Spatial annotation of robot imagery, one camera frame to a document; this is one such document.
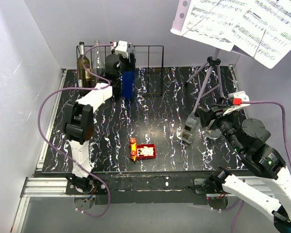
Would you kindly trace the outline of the tall blue glass bottle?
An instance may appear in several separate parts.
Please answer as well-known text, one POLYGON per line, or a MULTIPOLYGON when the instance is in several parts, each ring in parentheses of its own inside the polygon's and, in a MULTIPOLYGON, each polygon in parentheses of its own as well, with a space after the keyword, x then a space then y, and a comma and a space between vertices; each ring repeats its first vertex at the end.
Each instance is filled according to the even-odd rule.
MULTIPOLYGON (((132 43, 128 44, 128 52, 135 54, 135 48, 132 43)), ((122 97, 131 99, 133 96, 133 86, 134 86, 134 75, 135 71, 126 71, 122 73, 122 97)))

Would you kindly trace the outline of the clear square bottle black cap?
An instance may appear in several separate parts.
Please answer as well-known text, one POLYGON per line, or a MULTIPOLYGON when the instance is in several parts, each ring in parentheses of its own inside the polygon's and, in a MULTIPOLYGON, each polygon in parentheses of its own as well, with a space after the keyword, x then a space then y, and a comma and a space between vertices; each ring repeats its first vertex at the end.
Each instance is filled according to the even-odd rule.
POLYGON ((183 131, 181 133, 182 141, 191 144, 193 143, 197 131, 200 127, 200 118, 195 115, 194 112, 191 112, 186 119, 183 131))

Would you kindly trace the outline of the clear round bottle brown cap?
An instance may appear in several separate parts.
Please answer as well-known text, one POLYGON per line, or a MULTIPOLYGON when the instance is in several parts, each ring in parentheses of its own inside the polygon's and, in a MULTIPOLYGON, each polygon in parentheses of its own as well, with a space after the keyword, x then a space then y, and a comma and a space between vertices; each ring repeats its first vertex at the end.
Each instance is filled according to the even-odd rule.
POLYGON ((210 124, 204 129, 206 138, 216 140, 221 136, 221 131, 215 125, 215 120, 212 120, 210 124))

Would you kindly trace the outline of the clear tall bottle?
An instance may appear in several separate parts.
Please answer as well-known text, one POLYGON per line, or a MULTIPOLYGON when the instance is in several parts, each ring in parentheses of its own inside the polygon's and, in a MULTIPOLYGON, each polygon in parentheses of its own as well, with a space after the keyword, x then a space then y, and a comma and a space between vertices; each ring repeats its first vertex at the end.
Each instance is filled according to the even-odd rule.
POLYGON ((100 77, 103 77, 105 69, 102 47, 92 49, 92 72, 100 77))

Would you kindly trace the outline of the green wine bottle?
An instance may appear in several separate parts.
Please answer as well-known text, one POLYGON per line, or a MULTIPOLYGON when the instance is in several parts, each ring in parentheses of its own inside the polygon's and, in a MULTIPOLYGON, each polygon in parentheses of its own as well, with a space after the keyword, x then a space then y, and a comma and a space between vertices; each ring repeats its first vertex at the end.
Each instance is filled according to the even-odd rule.
POLYGON ((79 42, 79 49, 80 55, 77 59, 78 87, 91 88, 91 74, 86 70, 90 69, 90 61, 86 56, 82 59, 85 53, 84 42, 79 42))

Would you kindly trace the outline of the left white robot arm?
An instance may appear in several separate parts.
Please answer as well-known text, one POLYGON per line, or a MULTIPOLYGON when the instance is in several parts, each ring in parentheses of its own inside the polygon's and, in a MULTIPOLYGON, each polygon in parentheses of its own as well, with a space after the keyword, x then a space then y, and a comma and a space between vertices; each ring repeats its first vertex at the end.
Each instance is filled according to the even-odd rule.
POLYGON ((112 85, 101 89, 104 83, 97 83, 95 88, 76 102, 68 103, 63 130, 67 136, 73 159, 72 175, 68 180, 83 193, 89 194, 94 183, 88 179, 90 165, 89 140, 94 133, 94 112, 112 96, 131 99, 134 94, 135 53, 128 57, 112 53, 106 57, 106 66, 100 72, 112 85))

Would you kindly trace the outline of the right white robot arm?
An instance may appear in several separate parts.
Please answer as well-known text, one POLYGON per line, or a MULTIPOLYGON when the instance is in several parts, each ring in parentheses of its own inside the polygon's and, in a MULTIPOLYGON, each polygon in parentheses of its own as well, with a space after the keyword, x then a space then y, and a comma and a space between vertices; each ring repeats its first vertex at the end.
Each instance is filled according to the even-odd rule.
POLYGON ((266 142, 271 133, 255 118, 236 121, 238 111, 259 101, 234 99, 232 104, 198 107, 195 115, 202 127, 218 129, 232 149, 242 155, 242 163, 274 194, 271 198, 239 180, 225 168, 217 168, 209 177, 213 192, 227 192, 247 202, 273 223, 281 233, 291 233, 291 157, 286 164, 280 153, 266 142))

